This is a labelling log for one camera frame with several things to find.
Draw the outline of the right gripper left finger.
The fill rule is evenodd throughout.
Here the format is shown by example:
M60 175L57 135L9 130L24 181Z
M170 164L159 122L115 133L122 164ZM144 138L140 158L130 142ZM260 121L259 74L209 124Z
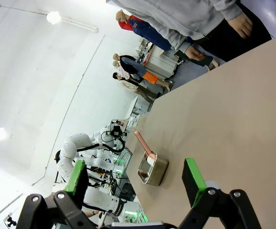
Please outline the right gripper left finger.
M16 228L51 229L55 223L60 223L71 229L95 229L82 211L88 181L86 164L79 160L63 190L46 198L40 194L26 197Z

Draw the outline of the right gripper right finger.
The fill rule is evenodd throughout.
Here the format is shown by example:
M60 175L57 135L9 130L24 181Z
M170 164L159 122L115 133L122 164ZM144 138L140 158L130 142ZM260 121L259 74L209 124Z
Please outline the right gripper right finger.
M182 181L191 209L180 229L202 229L209 218L218 218L226 229L260 229L247 193L234 189L226 194L207 186L193 158L184 160Z

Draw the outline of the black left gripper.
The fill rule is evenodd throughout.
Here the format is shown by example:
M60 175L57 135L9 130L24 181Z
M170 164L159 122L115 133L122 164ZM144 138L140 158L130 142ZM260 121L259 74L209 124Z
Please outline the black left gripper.
M121 127L119 125L112 125L109 129L109 135L111 136L110 141L114 140L122 140L123 137L127 136L127 133L121 130Z

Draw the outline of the person's right hand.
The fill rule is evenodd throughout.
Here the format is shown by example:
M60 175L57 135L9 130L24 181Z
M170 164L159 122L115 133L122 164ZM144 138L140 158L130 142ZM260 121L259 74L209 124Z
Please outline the person's right hand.
M188 56L189 59L193 59L196 61L201 61L205 58L205 54L194 48L192 45L190 45L186 49L185 54Z

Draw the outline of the person's left hand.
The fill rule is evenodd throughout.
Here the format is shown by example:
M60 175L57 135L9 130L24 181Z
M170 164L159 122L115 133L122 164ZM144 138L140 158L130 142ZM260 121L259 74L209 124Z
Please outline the person's left hand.
M253 22L243 12L227 22L242 38L251 36Z

